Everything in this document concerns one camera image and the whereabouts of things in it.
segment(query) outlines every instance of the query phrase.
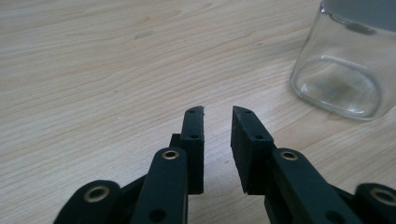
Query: glass base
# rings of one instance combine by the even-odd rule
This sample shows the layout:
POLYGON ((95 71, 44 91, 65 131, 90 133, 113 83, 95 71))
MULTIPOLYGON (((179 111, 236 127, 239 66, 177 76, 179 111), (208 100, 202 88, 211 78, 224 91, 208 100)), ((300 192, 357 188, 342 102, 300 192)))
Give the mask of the glass base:
POLYGON ((293 72, 291 86, 308 102, 335 114, 372 120, 381 103, 373 76, 359 64, 320 56, 293 72))

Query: gray lid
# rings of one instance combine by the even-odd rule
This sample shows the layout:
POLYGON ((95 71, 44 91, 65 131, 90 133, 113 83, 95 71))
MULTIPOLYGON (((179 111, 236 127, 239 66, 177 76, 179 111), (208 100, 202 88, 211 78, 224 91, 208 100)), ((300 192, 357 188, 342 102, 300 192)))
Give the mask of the gray lid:
POLYGON ((330 13, 396 32, 396 0, 322 0, 322 3, 330 13))

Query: glass cup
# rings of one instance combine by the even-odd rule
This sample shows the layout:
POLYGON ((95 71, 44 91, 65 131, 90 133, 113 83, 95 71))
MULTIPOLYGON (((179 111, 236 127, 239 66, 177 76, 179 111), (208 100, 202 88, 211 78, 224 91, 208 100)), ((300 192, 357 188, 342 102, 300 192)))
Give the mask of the glass cup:
POLYGON ((360 120, 396 105, 396 1, 322 0, 290 78, 306 101, 360 120))

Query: clear glass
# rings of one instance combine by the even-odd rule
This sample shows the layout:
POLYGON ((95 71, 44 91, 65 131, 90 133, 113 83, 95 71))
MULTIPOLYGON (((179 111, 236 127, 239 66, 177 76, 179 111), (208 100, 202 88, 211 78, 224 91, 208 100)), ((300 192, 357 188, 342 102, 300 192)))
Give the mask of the clear glass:
POLYGON ((396 34, 321 6, 290 84, 306 101, 335 114, 377 119, 396 105, 396 34))

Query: light wood surface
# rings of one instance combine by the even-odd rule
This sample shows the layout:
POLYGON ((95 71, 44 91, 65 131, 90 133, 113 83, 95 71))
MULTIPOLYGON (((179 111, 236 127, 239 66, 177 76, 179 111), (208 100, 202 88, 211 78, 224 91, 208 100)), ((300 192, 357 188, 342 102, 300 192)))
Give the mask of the light wood surface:
POLYGON ((332 184, 396 189, 396 109, 343 119, 298 99, 289 77, 317 0, 0 1, 0 223, 51 223, 84 184, 144 175, 205 107, 205 193, 189 223, 269 223, 244 195, 232 106, 332 184))

